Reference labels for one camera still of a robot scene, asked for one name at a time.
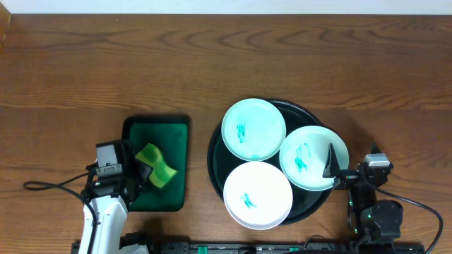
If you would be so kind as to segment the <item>mint green plate top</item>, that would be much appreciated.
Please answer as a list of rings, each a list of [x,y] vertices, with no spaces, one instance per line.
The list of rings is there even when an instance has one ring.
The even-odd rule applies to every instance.
[[[226,148],[244,161],[263,161],[275,155],[286,137],[280,110],[264,99],[248,98],[233,104],[220,124]]]

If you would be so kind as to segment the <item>green yellow sponge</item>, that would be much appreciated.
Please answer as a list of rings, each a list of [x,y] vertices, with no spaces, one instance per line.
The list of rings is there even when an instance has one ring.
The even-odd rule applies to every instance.
[[[166,163],[163,153],[152,143],[138,152],[136,159],[150,167],[151,172],[146,178],[159,189],[163,189],[178,173]]]

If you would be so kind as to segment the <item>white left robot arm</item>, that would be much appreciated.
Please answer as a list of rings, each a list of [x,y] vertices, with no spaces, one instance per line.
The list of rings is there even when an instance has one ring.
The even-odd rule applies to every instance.
[[[121,234],[142,185],[132,146],[113,140],[97,144],[96,154],[81,191],[84,227],[78,252],[151,253],[153,244],[146,233]]]

